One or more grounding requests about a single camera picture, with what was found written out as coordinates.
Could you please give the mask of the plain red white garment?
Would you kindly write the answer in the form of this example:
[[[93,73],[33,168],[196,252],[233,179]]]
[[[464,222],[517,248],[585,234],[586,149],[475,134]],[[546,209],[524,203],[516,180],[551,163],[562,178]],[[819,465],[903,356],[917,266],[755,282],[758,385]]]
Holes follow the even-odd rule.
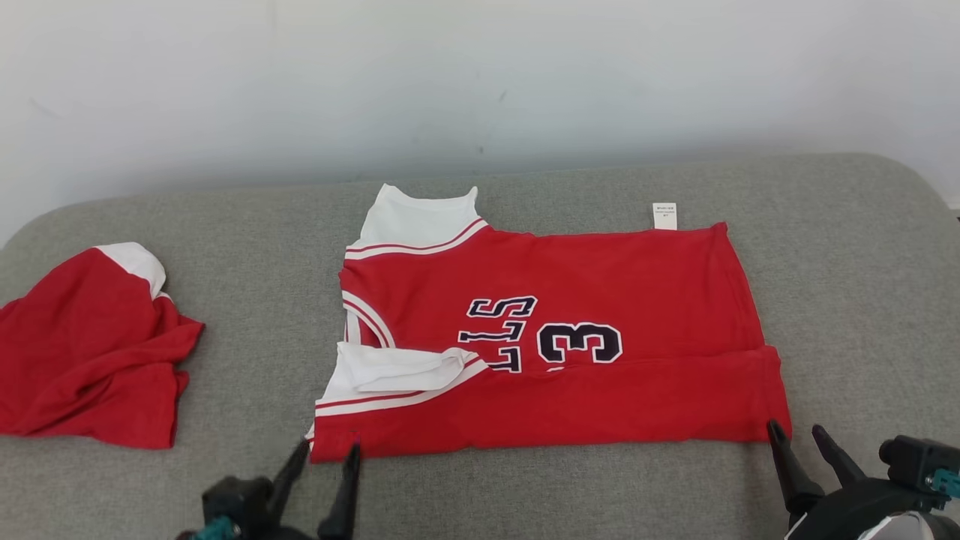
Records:
[[[174,446],[182,362],[205,325],[164,292],[135,242],[83,250],[0,307],[0,437]]]

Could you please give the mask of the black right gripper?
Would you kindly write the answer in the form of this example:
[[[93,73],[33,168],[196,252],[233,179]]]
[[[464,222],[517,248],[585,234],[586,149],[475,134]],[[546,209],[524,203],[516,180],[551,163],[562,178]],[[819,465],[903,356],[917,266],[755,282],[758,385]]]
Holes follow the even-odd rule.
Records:
[[[860,465],[827,433],[813,424],[820,456],[843,487],[825,495],[794,454],[790,437],[777,420],[766,424],[784,507],[791,523],[783,540],[874,540],[897,518],[916,518],[930,540],[960,540],[960,525],[937,516],[953,500],[919,492],[892,481],[868,478]]]

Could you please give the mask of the grey fabric sofa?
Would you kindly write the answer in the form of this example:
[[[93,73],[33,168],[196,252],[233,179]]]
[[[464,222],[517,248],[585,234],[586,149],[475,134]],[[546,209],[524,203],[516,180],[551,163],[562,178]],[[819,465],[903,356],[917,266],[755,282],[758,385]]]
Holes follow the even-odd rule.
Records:
[[[186,362],[172,450],[0,436],[0,540],[171,540],[202,492],[270,476],[308,430],[342,334],[338,269],[381,180],[179,191],[65,206],[0,244],[0,305],[98,244],[139,242],[177,307],[205,322]],[[729,224],[783,360],[794,451],[826,489],[823,425],[868,474],[898,434],[960,447],[960,222],[911,168],[874,154],[394,180],[478,188],[502,230]],[[356,538],[781,538],[770,451],[707,442],[462,451],[367,459]]]

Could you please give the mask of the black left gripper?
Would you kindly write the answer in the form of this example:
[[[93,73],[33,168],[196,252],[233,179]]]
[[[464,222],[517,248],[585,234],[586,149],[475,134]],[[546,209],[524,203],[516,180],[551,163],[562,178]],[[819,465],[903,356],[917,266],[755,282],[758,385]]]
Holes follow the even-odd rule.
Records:
[[[240,527],[242,535],[238,540],[316,540],[301,530],[279,525],[293,485],[301,476],[309,454],[310,442],[299,441],[273,479],[273,488],[271,495],[268,496],[266,508],[274,525],[268,525],[266,529],[258,531],[247,531]],[[362,448],[359,443],[353,443],[340,468],[340,483],[333,505],[319,523],[319,540],[353,540],[361,467]],[[178,534],[177,540],[183,540],[185,531],[198,530],[183,530]]]

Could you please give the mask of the red jersey with number print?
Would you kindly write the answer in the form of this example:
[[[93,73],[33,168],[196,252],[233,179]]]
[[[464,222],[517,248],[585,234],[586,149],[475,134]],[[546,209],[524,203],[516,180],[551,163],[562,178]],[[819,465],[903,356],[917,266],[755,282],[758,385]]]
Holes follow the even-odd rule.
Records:
[[[792,434],[724,223],[495,229],[476,189],[385,184],[339,273],[345,338],[307,433],[313,464],[467,449],[766,442]]]

